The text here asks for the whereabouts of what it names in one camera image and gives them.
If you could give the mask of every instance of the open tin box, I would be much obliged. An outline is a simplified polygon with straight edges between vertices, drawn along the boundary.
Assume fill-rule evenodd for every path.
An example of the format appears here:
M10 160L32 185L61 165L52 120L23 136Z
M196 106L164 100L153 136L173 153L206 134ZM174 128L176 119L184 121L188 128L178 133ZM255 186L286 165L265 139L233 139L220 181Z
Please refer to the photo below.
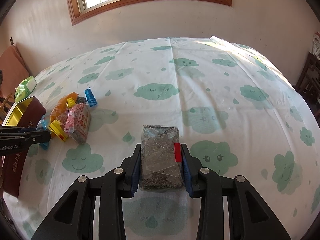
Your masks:
M2 126L35 128L45 112L46 109L36 97L29 97L12 106ZM15 197L19 196L20 179L27 153L26 150L4 157L1 175L3 189Z

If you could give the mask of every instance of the wooden chair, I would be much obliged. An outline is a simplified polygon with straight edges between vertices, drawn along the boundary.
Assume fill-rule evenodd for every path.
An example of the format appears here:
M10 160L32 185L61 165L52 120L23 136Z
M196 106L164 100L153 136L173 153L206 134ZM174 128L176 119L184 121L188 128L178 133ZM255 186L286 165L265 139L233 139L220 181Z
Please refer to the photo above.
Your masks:
M12 93L10 93L2 102L1 106L0 106L0 125L2 125L5 117L7 116L11 105L9 103L13 103L14 102L14 97L12 95Z

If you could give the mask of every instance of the red tape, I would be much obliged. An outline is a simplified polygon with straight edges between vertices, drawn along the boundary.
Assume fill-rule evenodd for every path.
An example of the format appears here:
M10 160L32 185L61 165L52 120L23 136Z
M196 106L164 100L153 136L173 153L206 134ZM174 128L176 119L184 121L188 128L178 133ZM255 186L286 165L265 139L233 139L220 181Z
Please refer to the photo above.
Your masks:
M176 158L177 163L182 162L180 143L174 143L174 156Z

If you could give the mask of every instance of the white cloth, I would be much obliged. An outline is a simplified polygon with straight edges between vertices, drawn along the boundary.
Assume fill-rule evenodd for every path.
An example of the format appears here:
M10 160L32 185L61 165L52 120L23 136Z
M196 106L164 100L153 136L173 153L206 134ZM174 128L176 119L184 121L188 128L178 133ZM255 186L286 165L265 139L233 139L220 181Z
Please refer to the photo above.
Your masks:
M144 124L177 126L204 166L245 176L292 239L319 212L319 127L284 76L250 47L216 37L126 42L59 62L36 80L32 95L47 114L88 87L99 104L85 145L55 137L48 151L32 146L19 199L5 194L27 239L78 176L102 176L131 156ZM139 190L123 209L128 240L196 239L200 200L185 191Z

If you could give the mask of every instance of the gray round object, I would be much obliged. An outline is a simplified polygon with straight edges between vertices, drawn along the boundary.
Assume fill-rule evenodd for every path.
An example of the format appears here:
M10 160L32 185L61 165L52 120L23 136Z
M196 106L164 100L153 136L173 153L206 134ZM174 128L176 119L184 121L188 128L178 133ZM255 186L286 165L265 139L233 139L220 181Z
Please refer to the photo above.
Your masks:
M84 176L84 175L81 175L79 178L78 178L78 181L79 182L85 182L87 180L87 177Z
M113 170L113 172L114 172L115 174L121 174L121 173L123 172L123 169L122 169L122 168L115 168L115 169Z
M208 168L206 168L206 167L203 167L203 168L200 169L200 172L203 173L203 174L207 174L207 173L210 172L210 170Z
M245 177L244 176L237 176L237 181L239 182L245 182Z

